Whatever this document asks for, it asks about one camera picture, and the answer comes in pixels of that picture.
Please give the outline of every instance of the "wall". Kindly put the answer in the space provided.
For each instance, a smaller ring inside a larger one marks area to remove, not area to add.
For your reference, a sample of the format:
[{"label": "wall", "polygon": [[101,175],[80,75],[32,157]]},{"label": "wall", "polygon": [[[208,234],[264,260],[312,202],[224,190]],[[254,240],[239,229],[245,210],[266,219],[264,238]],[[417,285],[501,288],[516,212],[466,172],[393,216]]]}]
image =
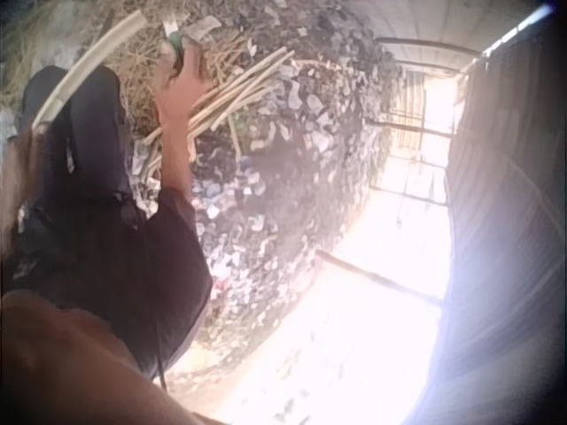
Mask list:
[{"label": "wall", "polygon": [[565,363],[567,71],[555,19],[470,76],[447,168],[454,261],[413,423],[513,423]]}]

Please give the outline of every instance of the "metal pole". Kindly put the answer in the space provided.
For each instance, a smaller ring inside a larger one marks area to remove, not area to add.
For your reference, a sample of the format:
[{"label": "metal pole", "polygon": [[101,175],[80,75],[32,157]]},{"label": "metal pole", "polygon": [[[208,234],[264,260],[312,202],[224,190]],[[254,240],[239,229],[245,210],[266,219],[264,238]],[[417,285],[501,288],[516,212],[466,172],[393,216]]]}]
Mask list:
[{"label": "metal pole", "polygon": [[469,49],[462,46],[457,46],[455,44],[449,44],[446,42],[430,42],[428,40],[417,40],[414,38],[392,38],[392,37],[381,37],[377,38],[376,41],[382,44],[410,44],[413,46],[423,46],[432,47],[435,49],[452,50],[457,53],[462,53],[463,55],[470,55],[478,57],[482,54],[481,51]]},{"label": "metal pole", "polygon": [[379,284],[381,284],[381,285],[383,285],[386,288],[389,288],[391,290],[397,290],[398,292],[402,292],[402,293],[408,294],[412,297],[419,298],[422,301],[425,301],[426,303],[429,303],[429,304],[433,304],[433,305],[437,305],[437,306],[443,305],[443,301],[439,298],[435,298],[435,297],[432,297],[431,295],[423,294],[422,292],[419,292],[417,290],[412,290],[412,289],[410,289],[410,288],[408,288],[404,285],[401,285],[401,284],[399,284],[399,283],[397,283],[397,282],[395,282],[391,279],[388,279],[387,277],[383,277],[382,275],[380,275],[378,273],[369,272],[367,270],[364,270],[362,268],[355,266],[354,264],[343,261],[342,259],[338,259],[335,256],[329,254],[328,252],[317,250],[315,252],[315,254],[317,255],[317,257],[319,257],[320,259],[322,259],[322,260],[324,260],[328,263],[331,263],[333,266],[340,267],[343,270],[346,270],[347,272],[366,277],[366,278],[370,279],[372,282],[379,283]]},{"label": "metal pole", "polygon": [[384,121],[374,121],[371,119],[366,119],[370,125],[377,126],[377,127],[389,127],[389,128],[396,128],[401,131],[414,131],[416,133],[425,133],[426,135],[438,135],[440,137],[446,137],[448,139],[453,137],[451,133],[444,133],[442,131],[430,130],[428,128],[420,128],[416,126],[406,126],[404,124],[396,124],[395,122],[384,122]]},{"label": "metal pole", "polygon": [[416,195],[410,195],[408,193],[400,193],[400,192],[396,192],[395,190],[384,189],[384,188],[380,188],[378,186],[370,185],[370,189],[379,190],[381,192],[386,192],[386,193],[392,193],[393,195],[399,195],[401,197],[407,197],[409,199],[414,199],[415,201],[425,202],[426,204],[432,204],[432,205],[437,205],[437,206],[447,206],[447,203],[445,203],[445,202],[437,202],[437,201],[434,201],[432,199],[428,199],[426,197],[417,197]]}]

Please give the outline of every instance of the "person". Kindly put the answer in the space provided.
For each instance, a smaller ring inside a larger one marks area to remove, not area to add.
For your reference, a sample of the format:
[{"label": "person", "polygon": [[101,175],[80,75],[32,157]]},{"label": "person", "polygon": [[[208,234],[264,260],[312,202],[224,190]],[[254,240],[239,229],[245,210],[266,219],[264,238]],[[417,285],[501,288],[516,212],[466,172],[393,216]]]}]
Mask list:
[{"label": "person", "polygon": [[[158,64],[161,190],[148,220],[128,183],[113,71],[98,67],[43,135],[38,184],[2,274],[3,392],[23,403],[41,394],[33,403],[40,413],[63,408],[64,399],[114,408],[136,387],[154,397],[151,380],[159,375],[165,386],[164,372],[204,318],[212,279],[195,229],[186,147],[191,109],[210,87],[199,58],[187,46],[177,76],[171,56]],[[65,75],[48,66],[29,81],[21,134]]]}]

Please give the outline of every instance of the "debris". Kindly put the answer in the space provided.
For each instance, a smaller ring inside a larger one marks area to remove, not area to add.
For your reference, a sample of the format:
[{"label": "debris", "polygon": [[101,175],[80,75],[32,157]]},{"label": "debris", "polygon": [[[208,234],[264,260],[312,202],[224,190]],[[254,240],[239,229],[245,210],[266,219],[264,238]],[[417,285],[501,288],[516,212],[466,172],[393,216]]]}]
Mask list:
[{"label": "debris", "polygon": [[258,46],[256,44],[252,44],[252,38],[248,39],[246,48],[248,49],[248,54],[250,55],[251,58],[256,56],[256,51],[258,51]]},{"label": "debris", "polygon": [[290,80],[297,75],[296,69],[289,65],[281,65],[277,68],[277,71],[285,80]]},{"label": "debris", "polygon": [[300,88],[301,85],[298,82],[291,81],[291,90],[290,90],[290,95],[287,99],[287,105],[295,111],[297,111],[303,105],[303,102],[299,98]]},{"label": "debris", "polygon": [[219,213],[221,212],[221,210],[219,210],[216,206],[211,205],[206,209],[206,215],[208,216],[209,219],[214,220]]},{"label": "debris", "polygon": [[259,181],[260,181],[260,173],[255,172],[248,174],[248,184],[250,185],[256,184]]},{"label": "debris", "polygon": [[283,139],[286,142],[291,140],[290,130],[281,122],[278,122],[277,125],[280,127],[280,134],[282,135]]},{"label": "debris", "polygon": [[198,237],[201,237],[205,233],[205,225],[203,223],[195,223],[195,229],[197,230]]},{"label": "debris", "polygon": [[234,146],[235,161],[238,162],[242,158],[242,150],[240,149],[240,142],[238,141],[237,127],[234,124],[234,119],[232,115],[229,115],[229,128],[230,128],[230,138],[232,139],[232,145]]},{"label": "debris", "polygon": [[311,148],[313,147],[313,142],[311,141],[311,134],[305,134],[303,135],[303,143],[305,144],[305,147],[308,151],[311,151]]},{"label": "debris", "polygon": [[185,34],[188,35],[191,40],[200,42],[205,35],[218,27],[222,27],[222,23],[213,15],[208,15],[194,24],[189,25],[185,29]]},{"label": "debris", "polygon": [[307,105],[311,108],[311,111],[313,111],[315,115],[319,115],[319,112],[321,112],[323,108],[321,100],[319,100],[319,97],[314,94],[307,96]]},{"label": "debris", "polygon": [[272,84],[272,94],[276,97],[285,96],[285,84],[283,81],[280,80],[274,81],[274,84]]},{"label": "debris", "polygon": [[259,214],[256,217],[251,217],[250,220],[252,221],[252,226],[250,227],[254,232],[260,232],[264,228],[264,221],[266,220],[266,216]]},{"label": "debris", "polygon": [[332,138],[330,135],[321,133],[319,131],[314,131],[313,133],[311,133],[311,139],[313,140],[313,144],[317,147],[319,153],[323,153],[327,149],[329,149],[329,146],[332,143]]},{"label": "debris", "polygon": [[317,119],[317,124],[319,124],[319,126],[321,126],[322,128],[325,126],[328,126],[330,124],[332,124],[332,119],[329,117],[329,113],[325,112],[323,113],[318,119]]},{"label": "debris", "polygon": [[337,175],[337,170],[331,171],[327,176],[327,182],[333,183],[333,180],[335,180],[335,175]]},{"label": "debris", "polygon": [[221,185],[219,183],[211,183],[206,187],[207,197],[216,197],[221,193]]},{"label": "debris", "polygon": [[263,140],[252,140],[252,143],[250,143],[250,150],[252,152],[259,151],[266,148],[267,145],[268,144]]},{"label": "debris", "polygon": [[267,13],[272,18],[274,18],[274,26],[275,27],[280,25],[280,16],[277,14],[277,12],[274,9],[272,9],[269,6],[266,6],[264,8],[264,12]]},{"label": "debris", "polygon": [[256,195],[257,197],[261,197],[265,191],[266,191],[266,183],[260,180],[256,185],[256,187],[254,188],[254,195]]},{"label": "debris", "polygon": [[325,31],[327,31],[329,33],[335,32],[335,26],[333,26],[333,24],[330,22],[329,18],[327,18],[324,15],[319,15],[319,19],[317,21],[317,24],[319,25],[319,27],[321,29],[324,29]]},{"label": "debris", "polygon": [[216,201],[219,209],[221,211],[227,211],[233,206],[237,206],[237,199],[235,197],[235,193],[233,189],[229,189],[224,192],[220,198]]},{"label": "debris", "polygon": [[274,138],[276,137],[276,124],[274,121],[270,121],[269,123],[269,131],[268,131],[268,144],[272,144],[274,142]]},{"label": "debris", "polygon": [[259,110],[260,115],[276,115],[277,105],[275,102],[268,100]]}]

